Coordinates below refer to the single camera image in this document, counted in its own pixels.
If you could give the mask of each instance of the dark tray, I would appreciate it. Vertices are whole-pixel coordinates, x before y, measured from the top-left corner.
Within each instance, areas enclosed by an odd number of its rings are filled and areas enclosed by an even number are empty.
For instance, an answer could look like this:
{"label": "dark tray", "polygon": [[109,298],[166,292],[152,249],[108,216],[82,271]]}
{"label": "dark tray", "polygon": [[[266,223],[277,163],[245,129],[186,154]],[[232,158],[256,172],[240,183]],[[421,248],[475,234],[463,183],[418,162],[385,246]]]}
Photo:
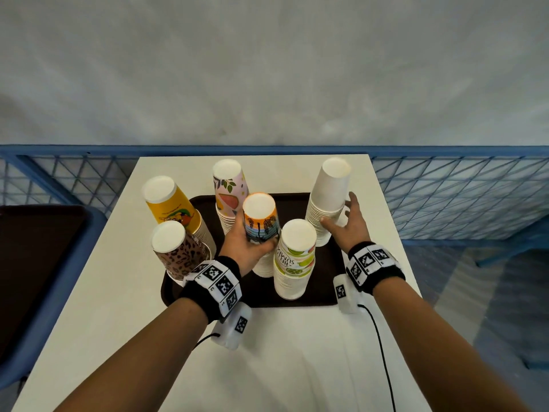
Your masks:
{"label": "dark tray", "polygon": [[[272,194],[276,201],[280,226],[294,218],[305,218],[309,193]],[[217,250],[223,245],[223,229],[215,210],[215,195],[202,195],[190,200],[200,211],[211,235],[214,237]],[[260,277],[249,273],[240,282],[242,287],[242,301],[252,308],[272,308],[277,306],[325,306],[335,305],[333,278],[345,273],[341,250],[333,237],[328,244],[316,249],[316,265],[309,279],[307,290],[301,298],[285,300],[275,291],[272,277]],[[183,288],[176,284],[168,274],[164,274],[164,281],[160,290],[162,301],[166,306],[174,302]]]}
{"label": "dark tray", "polygon": [[0,207],[0,363],[26,330],[87,217],[75,205]]}

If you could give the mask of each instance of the right hand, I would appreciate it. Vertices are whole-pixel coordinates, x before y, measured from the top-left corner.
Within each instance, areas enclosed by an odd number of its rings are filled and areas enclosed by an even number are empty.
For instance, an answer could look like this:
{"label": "right hand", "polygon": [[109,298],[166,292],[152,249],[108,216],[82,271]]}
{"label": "right hand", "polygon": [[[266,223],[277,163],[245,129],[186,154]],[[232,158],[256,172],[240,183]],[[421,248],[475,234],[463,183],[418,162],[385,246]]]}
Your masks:
{"label": "right hand", "polygon": [[364,221],[360,212],[359,200],[352,192],[349,192],[349,197],[351,200],[345,201],[345,206],[349,208],[349,211],[345,211],[348,218],[345,227],[335,225],[329,218],[323,217],[320,219],[320,224],[332,233],[335,242],[347,254],[354,245],[363,241],[371,241],[366,221]]}

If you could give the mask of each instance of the left hand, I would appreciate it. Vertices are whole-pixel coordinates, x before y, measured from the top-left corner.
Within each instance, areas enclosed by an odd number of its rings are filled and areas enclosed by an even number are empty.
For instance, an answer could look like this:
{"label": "left hand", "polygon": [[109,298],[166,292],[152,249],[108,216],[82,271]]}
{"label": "left hand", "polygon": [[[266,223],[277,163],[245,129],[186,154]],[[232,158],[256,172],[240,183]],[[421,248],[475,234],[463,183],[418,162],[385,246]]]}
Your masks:
{"label": "left hand", "polygon": [[233,227],[225,236],[219,255],[233,259],[238,264],[240,275],[244,277],[244,275],[250,273],[259,259],[275,249],[277,243],[278,238],[276,237],[261,244],[250,243],[246,238],[244,228],[244,211],[240,210]]}

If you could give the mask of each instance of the wristband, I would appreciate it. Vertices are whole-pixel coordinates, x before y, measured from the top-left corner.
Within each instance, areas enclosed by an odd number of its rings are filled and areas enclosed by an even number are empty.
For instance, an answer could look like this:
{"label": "wristband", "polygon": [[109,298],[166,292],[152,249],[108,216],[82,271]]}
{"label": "wristband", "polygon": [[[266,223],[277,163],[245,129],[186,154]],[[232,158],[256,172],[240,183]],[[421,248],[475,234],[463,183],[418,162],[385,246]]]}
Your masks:
{"label": "wristband", "polygon": [[206,313],[208,322],[220,318],[223,322],[242,297],[238,264],[227,256],[202,262],[186,280],[180,298],[194,300]]}
{"label": "wristband", "polygon": [[406,280],[393,255],[373,242],[362,242],[349,250],[349,262],[345,270],[355,287],[370,295],[383,279],[400,277]]}

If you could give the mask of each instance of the hand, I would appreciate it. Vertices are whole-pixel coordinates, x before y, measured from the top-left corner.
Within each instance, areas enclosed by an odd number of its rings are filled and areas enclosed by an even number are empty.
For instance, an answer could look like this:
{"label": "hand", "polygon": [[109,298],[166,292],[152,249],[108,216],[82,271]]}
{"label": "hand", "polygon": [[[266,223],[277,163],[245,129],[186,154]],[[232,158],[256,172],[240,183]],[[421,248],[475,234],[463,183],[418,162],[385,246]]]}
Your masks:
{"label": "hand", "polygon": [[219,255],[233,259],[240,268],[240,275],[244,277],[244,275],[250,273],[259,259],[275,249],[277,243],[278,238],[276,237],[261,244],[250,243],[246,238],[244,228],[244,212],[240,210],[233,227],[225,236]]}
{"label": "hand", "polygon": [[349,211],[345,211],[345,215],[348,218],[345,227],[335,225],[329,218],[323,217],[320,219],[320,224],[332,233],[335,242],[347,254],[355,244],[371,241],[366,221],[364,221],[360,212],[359,200],[356,199],[356,195],[352,192],[349,192],[349,197],[351,200],[345,201],[345,206],[350,209]]}

